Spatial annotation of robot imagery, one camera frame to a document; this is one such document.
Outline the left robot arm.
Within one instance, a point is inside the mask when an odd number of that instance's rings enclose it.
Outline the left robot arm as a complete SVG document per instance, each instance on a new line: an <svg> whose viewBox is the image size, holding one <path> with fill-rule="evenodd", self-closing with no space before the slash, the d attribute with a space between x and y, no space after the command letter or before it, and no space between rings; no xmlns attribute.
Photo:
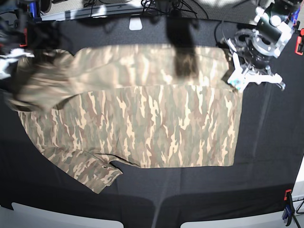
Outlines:
<svg viewBox="0 0 304 228"><path fill-rule="evenodd" d="M267 8L257 6L255 27L238 30L233 38L223 38L231 53L234 70L227 83L243 92L250 83L270 83L285 90L270 62L279 58L295 32L301 0L276 0Z"/></svg>

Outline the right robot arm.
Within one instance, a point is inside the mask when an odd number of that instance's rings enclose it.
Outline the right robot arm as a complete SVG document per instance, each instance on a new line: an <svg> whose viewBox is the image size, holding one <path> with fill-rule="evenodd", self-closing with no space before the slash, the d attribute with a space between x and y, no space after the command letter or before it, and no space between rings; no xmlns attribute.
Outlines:
<svg viewBox="0 0 304 228"><path fill-rule="evenodd" d="M33 59L37 49L54 49L59 33L53 21L43 21L52 0L2 0L0 2L0 80L15 74L19 60Z"/></svg>

